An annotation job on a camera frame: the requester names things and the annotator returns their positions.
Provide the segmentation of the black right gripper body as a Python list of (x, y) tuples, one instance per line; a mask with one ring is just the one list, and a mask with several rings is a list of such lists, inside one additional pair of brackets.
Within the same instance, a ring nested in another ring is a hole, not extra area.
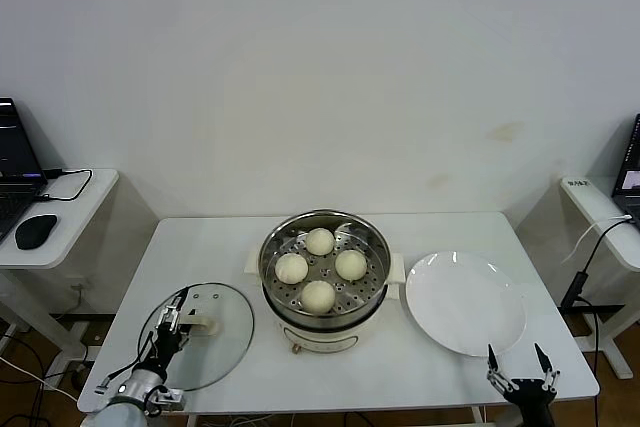
[(513, 379), (503, 397), (519, 409), (523, 426), (555, 427), (549, 406), (556, 389), (546, 386), (542, 379)]

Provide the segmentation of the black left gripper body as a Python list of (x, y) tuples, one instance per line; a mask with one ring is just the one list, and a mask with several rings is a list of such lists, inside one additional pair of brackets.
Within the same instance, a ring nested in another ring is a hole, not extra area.
[(151, 342), (149, 352), (142, 361), (142, 368), (153, 372), (166, 372), (173, 357), (188, 342), (189, 335), (179, 327), (176, 331), (160, 329)]

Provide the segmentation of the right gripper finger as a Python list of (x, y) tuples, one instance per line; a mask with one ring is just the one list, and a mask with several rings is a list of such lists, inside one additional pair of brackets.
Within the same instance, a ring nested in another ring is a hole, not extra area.
[(538, 343), (534, 344), (536, 355), (539, 365), (544, 374), (544, 380), (542, 384), (542, 390), (551, 393), (556, 393), (556, 383), (560, 376), (560, 371), (553, 368), (549, 356), (544, 352)]
[(491, 344), (488, 345), (487, 380), (498, 393), (512, 393), (519, 389), (514, 382), (503, 375)]

